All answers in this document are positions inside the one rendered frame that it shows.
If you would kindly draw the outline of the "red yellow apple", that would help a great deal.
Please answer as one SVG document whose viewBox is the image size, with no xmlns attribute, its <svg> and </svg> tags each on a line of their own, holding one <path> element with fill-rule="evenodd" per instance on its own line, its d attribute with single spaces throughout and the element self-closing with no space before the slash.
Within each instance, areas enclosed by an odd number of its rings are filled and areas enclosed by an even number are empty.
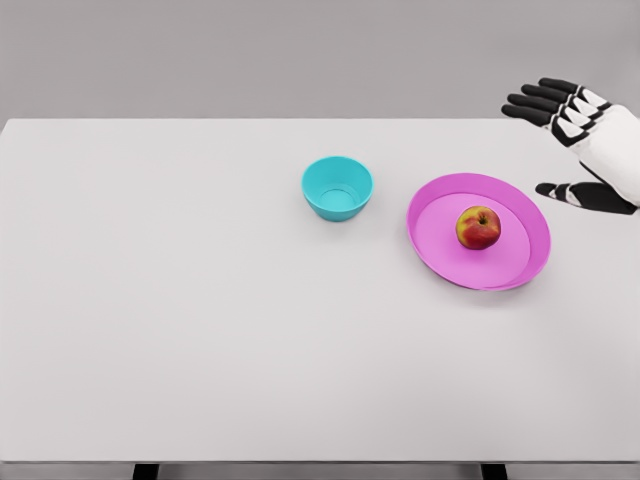
<svg viewBox="0 0 640 480">
<path fill-rule="evenodd" d="M 501 220 L 489 207 L 471 206 L 465 209 L 456 220 L 455 233 L 457 240 L 465 248 L 485 250 L 500 239 Z"/>
</svg>

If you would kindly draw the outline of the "pink plate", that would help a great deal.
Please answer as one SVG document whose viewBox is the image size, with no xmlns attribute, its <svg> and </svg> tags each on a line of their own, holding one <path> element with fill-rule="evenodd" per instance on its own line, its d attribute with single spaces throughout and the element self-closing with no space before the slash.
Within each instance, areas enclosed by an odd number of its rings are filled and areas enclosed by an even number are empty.
<svg viewBox="0 0 640 480">
<path fill-rule="evenodd" d="M 484 250 L 457 239 L 455 224 L 472 206 L 486 206 L 501 221 L 501 236 Z M 551 234 L 537 205 L 511 184 L 482 174 L 435 178 L 411 199 L 406 227 L 420 259 L 442 278 L 475 290 L 500 291 L 531 281 L 551 252 Z"/>
</svg>

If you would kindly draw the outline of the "blue bowl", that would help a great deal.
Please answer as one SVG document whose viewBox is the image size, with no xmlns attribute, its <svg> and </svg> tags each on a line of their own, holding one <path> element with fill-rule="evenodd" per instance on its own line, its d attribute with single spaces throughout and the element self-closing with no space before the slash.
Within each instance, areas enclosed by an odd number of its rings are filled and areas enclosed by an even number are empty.
<svg viewBox="0 0 640 480">
<path fill-rule="evenodd" d="M 359 161 L 330 156 L 306 167 L 301 190 L 310 208 L 320 218 L 343 222 L 358 215 L 367 205 L 374 191 L 374 178 Z"/>
</svg>

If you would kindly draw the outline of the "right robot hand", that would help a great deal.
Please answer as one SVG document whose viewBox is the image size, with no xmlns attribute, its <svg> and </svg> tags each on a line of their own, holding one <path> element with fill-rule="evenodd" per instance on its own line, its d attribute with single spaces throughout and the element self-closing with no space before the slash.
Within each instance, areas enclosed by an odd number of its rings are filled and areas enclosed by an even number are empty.
<svg viewBox="0 0 640 480">
<path fill-rule="evenodd" d="M 501 113 L 548 131 L 593 182 L 550 183 L 537 194 L 571 206 L 603 213 L 640 211 L 640 118 L 584 85 L 542 78 L 507 96 Z"/>
</svg>

